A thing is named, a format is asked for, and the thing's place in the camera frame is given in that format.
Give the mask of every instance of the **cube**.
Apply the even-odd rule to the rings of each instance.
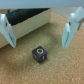
[[[41,46],[37,47],[32,51],[33,58],[38,62],[41,63],[45,59],[47,59],[47,51],[43,49]]]

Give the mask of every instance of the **cork surface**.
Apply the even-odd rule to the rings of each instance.
[[[84,84],[84,27],[66,49],[62,34],[68,19],[52,12],[51,21],[0,49],[0,84]],[[47,60],[39,64],[32,50],[42,46]]]

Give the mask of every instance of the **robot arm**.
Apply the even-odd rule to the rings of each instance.
[[[69,22],[65,24],[64,33],[62,36],[62,46],[66,48],[71,42],[74,33],[79,30],[84,18],[84,8],[79,7],[75,13],[71,13]]]

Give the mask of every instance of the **dark cube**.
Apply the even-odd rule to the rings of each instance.
[[[41,46],[39,46],[38,48],[34,49],[32,51],[33,53],[33,57],[34,59],[38,62],[41,63],[43,62],[45,59],[47,59],[47,51],[44,50]]]

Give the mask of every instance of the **cube face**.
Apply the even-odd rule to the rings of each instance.
[[[41,46],[39,46],[38,48],[34,49],[34,50],[32,51],[32,53],[33,53],[34,59],[35,59],[37,62],[39,62],[39,63],[41,63],[41,62],[43,62],[45,59],[47,59],[47,51],[44,50]]]

